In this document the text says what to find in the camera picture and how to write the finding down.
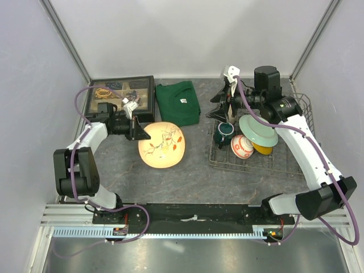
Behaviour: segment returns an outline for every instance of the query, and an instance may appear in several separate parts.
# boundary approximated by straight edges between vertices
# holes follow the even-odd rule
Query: teal bowl
[[[278,143],[277,132],[271,127],[260,124],[252,115],[243,115],[239,119],[239,127],[246,138],[257,145],[273,147]]]

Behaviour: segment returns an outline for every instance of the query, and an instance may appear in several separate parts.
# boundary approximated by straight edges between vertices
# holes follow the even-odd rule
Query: green towel
[[[157,85],[155,95],[162,121],[181,127],[200,121],[200,105],[191,81],[163,86]]]

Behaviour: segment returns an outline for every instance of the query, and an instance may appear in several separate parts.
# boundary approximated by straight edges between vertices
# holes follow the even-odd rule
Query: green mug
[[[220,123],[214,135],[214,141],[221,149],[224,145],[229,145],[232,138],[235,136],[235,128],[231,123]]]

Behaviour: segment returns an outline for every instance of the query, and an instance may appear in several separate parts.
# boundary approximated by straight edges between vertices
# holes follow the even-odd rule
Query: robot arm
[[[114,113],[114,105],[104,102],[98,104],[98,112],[88,117],[91,125],[87,124],[81,135],[66,149],[56,150],[53,154],[55,168],[56,189],[59,195],[74,198],[71,184],[71,153],[78,143],[75,151],[75,185],[80,199],[106,208],[122,207],[122,201],[116,193],[109,192],[100,185],[93,154],[100,143],[109,134],[124,134],[128,140],[150,139],[142,129],[138,117],[133,115],[133,110],[138,106],[134,101],[123,101],[125,116]]]
[[[357,186],[355,180],[351,176],[344,178],[341,172],[329,161],[309,130],[305,117],[303,115],[294,115],[289,117],[288,121],[281,121],[279,124],[300,128],[306,133],[307,137],[310,137],[317,144],[326,162],[330,165],[332,175],[338,182],[345,197],[349,199]],[[286,142],[301,167],[309,191],[268,198],[263,200],[265,208],[275,215],[302,214],[308,220],[313,220],[318,216],[341,208],[344,203],[313,146],[306,138],[292,130],[283,128],[276,128],[275,130]]]
[[[222,73],[225,86],[210,101],[218,106],[206,116],[221,122],[229,122],[237,116],[237,110],[244,108],[239,92],[236,92],[239,75],[236,67],[226,67]],[[258,67],[254,70],[254,88],[247,90],[245,97],[250,107],[259,109],[261,116],[271,124],[287,125],[299,128],[306,133],[318,146],[324,159],[330,165],[333,177],[348,199],[357,187],[352,177],[344,178],[341,172],[326,157],[307,125],[303,112],[293,97],[283,96],[280,86],[280,74],[275,67]],[[301,134],[284,128],[276,128],[295,159],[301,167],[308,192],[280,194],[262,201],[262,208],[268,215],[302,214],[306,219],[313,220],[327,214],[344,203],[328,176],[322,161],[313,146]]]

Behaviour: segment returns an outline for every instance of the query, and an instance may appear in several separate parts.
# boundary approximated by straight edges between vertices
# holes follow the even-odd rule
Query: metal basket
[[[293,96],[299,103],[303,114],[306,117],[307,124],[313,135],[315,135],[310,99],[305,94],[290,93],[286,95]],[[270,155],[262,155],[257,151],[254,151],[248,159],[240,159],[231,150],[230,145],[218,149],[213,140],[213,135],[218,124],[219,121],[215,120],[209,157],[210,165],[212,167],[237,172],[257,173],[259,175],[289,177],[294,179],[304,178],[296,159],[281,137],[279,137],[278,144],[274,146],[273,152]],[[241,132],[239,128],[235,127],[235,129],[238,132]]]

